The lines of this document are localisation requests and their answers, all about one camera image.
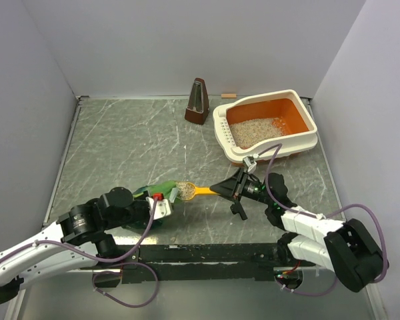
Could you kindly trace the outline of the black bag clip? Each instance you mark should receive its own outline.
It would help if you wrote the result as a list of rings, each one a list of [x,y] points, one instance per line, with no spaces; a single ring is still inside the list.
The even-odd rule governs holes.
[[[239,215],[240,218],[241,218],[243,221],[247,220],[246,212],[245,212],[243,206],[240,204],[240,202],[234,202],[234,203],[230,206],[230,210],[231,210],[232,214],[234,214],[234,215]]]

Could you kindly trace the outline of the green litter bag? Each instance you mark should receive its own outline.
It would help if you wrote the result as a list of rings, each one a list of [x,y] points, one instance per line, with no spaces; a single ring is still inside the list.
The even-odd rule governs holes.
[[[176,181],[165,181],[163,183],[146,185],[138,188],[133,192],[133,198],[135,201],[146,200],[146,193],[152,196],[156,193],[162,193],[165,199],[169,199],[172,203],[172,207],[176,204],[180,204],[183,201],[179,198],[179,194],[172,193],[173,189],[177,187]],[[143,217],[141,220],[131,222],[127,225],[123,225],[124,229],[141,230],[147,226],[148,218]]]

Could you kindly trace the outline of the yellow plastic scoop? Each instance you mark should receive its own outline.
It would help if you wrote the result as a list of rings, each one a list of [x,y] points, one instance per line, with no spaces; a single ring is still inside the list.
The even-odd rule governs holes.
[[[177,197],[182,201],[190,201],[199,195],[217,195],[209,187],[198,187],[194,183],[187,181],[176,182],[176,187],[178,188]]]

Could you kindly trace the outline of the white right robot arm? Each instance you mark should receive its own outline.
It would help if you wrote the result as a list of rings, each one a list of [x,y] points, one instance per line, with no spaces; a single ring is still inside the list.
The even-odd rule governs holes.
[[[281,174],[270,173],[263,181],[238,169],[232,176],[210,188],[232,202],[231,212],[247,219],[241,198],[263,203],[272,226],[284,231],[278,242],[277,256],[284,265],[296,261],[324,267],[352,292],[377,280],[389,262],[383,251],[357,219],[328,219],[304,210],[292,202]]]

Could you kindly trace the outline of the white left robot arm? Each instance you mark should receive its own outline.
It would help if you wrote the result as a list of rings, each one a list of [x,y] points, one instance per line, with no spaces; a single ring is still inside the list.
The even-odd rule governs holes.
[[[36,280],[98,264],[110,268],[134,262],[139,245],[124,252],[109,230],[133,223],[149,229],[171,212],[163,194],[144,191],[134,196],[123,187],[74,206],[38,234],[0,252],[0,304]]]

